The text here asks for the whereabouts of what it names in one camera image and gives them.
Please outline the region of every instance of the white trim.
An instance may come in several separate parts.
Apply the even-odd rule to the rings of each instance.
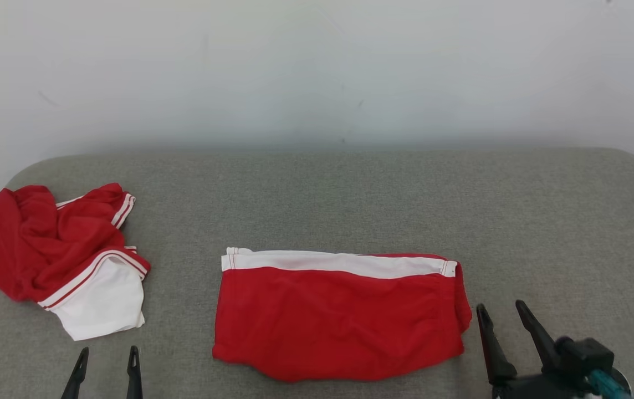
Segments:
[[[130,268],[132,268],[133,270],[136,270],[137,274],[140,275],[140,280],[145,279],[145,275],[147,274],[147,269],[145,268],[145,266],[143,266],[136,260],[132,259],[129,255],[127,255],[127,253],[119,252],[119,250],[114,250],[114,249],[104,250],[103,252],[99,253],[94,258],[94,260],[88,265],[88,267],[86,267],[83,271],[81,271],[81,273],[79,273],[76,277],[74,277],[73,280],[66,283],[66,285],[61,287],[58,291],[51,294],[51,296],[44,299],[43,301],[40,301],[40,303],[38,304],[42,306],[43,308],[46,308],[46,306],[54,305],[54,303],[61,300],[61,298],[66,296],[72,290],[76,289],[76,287],[78,287],[81,283],[83,283],[84,281],[88,282],[92,278],[92,276],[98,272],[98,268],[99,268],[98,266],[100,265],[100,263],[106,258],[112,258],[112,257],[117,258],[117,260],[124,262]],[[68,300],[72,296],[73,295],[71,294],[68,297],[63,298],[63,301],[61,301],[61,303],[56,304],[56,306],[61,305],[64,301]]]
[[[111,220],[111,224],[120,229],[120,226],[122,226],[122,223],[125,222],[125,219],[127,219],[127,215],[130,214],[130,211],[134,206],[135,197],[130,195],[130,193],[127,193],[125,195],[125,201],[122,202],[122,207],[120,207],[120,210],[115,213],[113,220]]]
[[[56,203],[56,209],[61,209],[62,207],[65,207],[66,205],[70,204],[71,202],[74,202],[75,200],[79,200],[79,199],[81,199],[83,197],[85,197],[85,195],[81,195],[80,197],[75,197],[74,199],[69,199],[68,201],[58,202],[58,203]]]
[[[456,275],[457,262],[424,257],[388,258],[353,253],[309,252],[308,250],[264,250],[226,248],[221,270],[279,268],[281,270],[344,271],[371,278],[402,278],[409,275]]]

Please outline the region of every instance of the white wall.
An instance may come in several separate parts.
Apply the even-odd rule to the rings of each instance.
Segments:
[[[0,189],[123,146],[634,152],[634,1],[0,0]]]

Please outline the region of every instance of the white fabric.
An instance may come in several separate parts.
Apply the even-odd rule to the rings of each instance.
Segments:
[[[456,275],[457,262],[434,258],[388,258],[353,253],[310,252],[309,250],[261,250],[226,248],[221,270],[279,268],[282,270],[345,271],[372,278],[401,278],[408,275],[438,273]]]
[[[49,310],[80,341],[143,325],[144,298],[137,269],[122,258],[105,256],[83,285]]]

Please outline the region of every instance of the gray cushion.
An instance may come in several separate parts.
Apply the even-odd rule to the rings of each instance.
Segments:
[[[520,374],[540,364],[514,308],[554,338],[593,336],[634,388],[634,157],[606,149],[382,154],[130,154],[44,161],[9,183],[59,200],[117,181],[124,227],[152,263],[147,324],[74,342],[53,313],[0,292],[0,397],[59,397],[90,346],[82,397],[124,397],[130,345],[145,397],[489,397],[477,322],[466,353],[376,383],[285,384],[211,358],[229,245],[253,250],[425,252],[461,261]]]

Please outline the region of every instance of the folded red shirt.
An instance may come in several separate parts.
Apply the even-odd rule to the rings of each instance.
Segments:
[[[464,351],[472,311],[438,255],[228,248],[213,357],[281,381],[374,381]]]

